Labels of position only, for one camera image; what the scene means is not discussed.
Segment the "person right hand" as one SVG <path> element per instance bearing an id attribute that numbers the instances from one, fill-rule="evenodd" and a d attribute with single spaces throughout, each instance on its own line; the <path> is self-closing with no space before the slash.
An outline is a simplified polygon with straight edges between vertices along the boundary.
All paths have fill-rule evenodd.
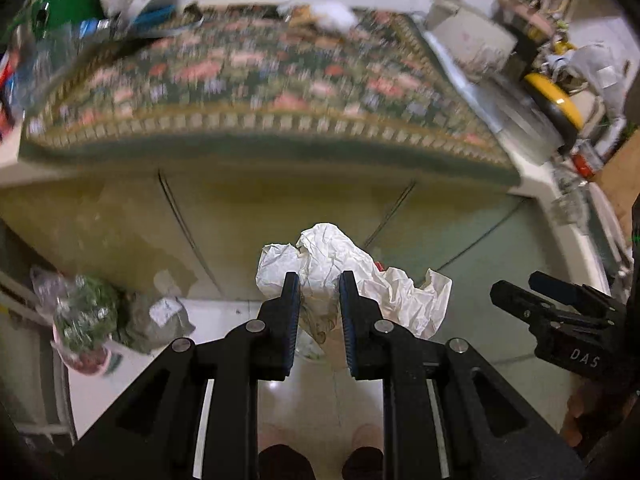
<path id="1" fill-rule="evenodd" d="M 582 433 L 578 428 L 578 418 L 591 412 L 600 396 L 600 387 L 593 382 L 584 382 L 568 398 L 561 437 L 574 448 L 582 440 Z"/>

